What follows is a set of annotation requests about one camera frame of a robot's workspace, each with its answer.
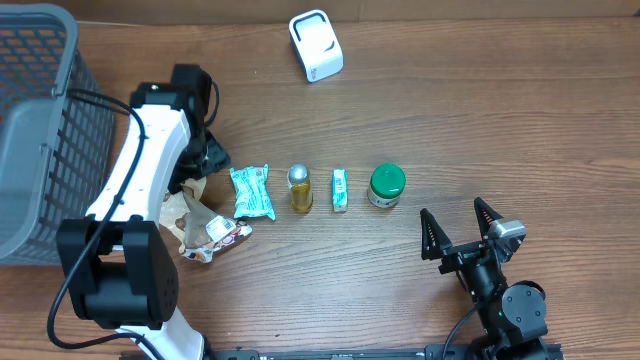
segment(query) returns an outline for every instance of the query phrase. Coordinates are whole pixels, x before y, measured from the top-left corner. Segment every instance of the jar with green lid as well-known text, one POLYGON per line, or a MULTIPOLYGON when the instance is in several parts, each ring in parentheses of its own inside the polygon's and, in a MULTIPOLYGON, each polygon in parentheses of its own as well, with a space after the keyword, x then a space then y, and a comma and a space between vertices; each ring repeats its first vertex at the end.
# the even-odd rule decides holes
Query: jar with green lid
POLYGON ((395 164, 383 164, 371 175, 367 196, 373 205, 389 208, 398 203, 406 183, 402 169, 395 164))

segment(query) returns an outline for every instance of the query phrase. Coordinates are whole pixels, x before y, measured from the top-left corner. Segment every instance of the blue plastic packet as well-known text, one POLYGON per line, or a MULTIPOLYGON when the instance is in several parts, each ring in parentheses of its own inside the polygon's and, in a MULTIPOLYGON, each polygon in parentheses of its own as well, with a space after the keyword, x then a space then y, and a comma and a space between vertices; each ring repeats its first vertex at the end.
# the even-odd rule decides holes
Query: blue plastic packet
POLYGON ((231 180, 236 188, 236 212, 234 218, 268 216, 276 220, 276 212, 267 194, 269 165, 249 166, 242 170, 231 168, 231 180))

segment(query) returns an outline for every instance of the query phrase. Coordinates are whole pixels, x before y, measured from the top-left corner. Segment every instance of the eraser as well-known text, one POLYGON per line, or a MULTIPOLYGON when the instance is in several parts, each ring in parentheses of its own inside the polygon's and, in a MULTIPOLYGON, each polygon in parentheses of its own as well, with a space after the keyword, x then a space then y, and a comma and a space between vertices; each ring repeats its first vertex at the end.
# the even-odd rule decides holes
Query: eraser
POLYGON ((324 11, 316 9, 294 17, 289 22, 289 33, 309 82, 342 70, 342 49, 324 11))
POLYGON ((345 169, 333 170, 333 180, 331 183, 333 189, 333 211, 347 211, 348 192, 347 192, 347 171, 345 169))

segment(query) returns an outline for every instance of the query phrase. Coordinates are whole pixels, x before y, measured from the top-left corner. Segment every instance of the crumpled plastic package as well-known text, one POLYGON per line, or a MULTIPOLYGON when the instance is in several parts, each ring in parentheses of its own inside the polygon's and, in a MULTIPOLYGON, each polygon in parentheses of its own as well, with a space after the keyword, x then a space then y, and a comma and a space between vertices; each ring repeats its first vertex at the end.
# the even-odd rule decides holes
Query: crumpled plastic package
POLYGON ((271 199, 267 193, 269 165, 249 166, 242 170, 230 170, 233 186, 236 188, 236 212, 234 218, 268 216, 276 220, 271 199))
POLYGON ((202 263, 253 232, 245 222, 218 215, 200 202, 206 183, 206 178, 185 181, 182 192, 165 194, 160 210, 160 224, 180 240, 180 254, 202 263))

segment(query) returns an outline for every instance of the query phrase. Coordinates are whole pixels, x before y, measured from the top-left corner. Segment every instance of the gray basket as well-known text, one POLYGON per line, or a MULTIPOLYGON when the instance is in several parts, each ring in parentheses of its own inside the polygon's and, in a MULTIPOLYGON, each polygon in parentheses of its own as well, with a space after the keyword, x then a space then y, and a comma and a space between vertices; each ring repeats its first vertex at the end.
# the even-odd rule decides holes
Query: gray basket
POLYGON ((114 117, 65 96, 100 91, 54 5, 0 5, 0 264, 59 264, 55 233, 105 180, 114 117))

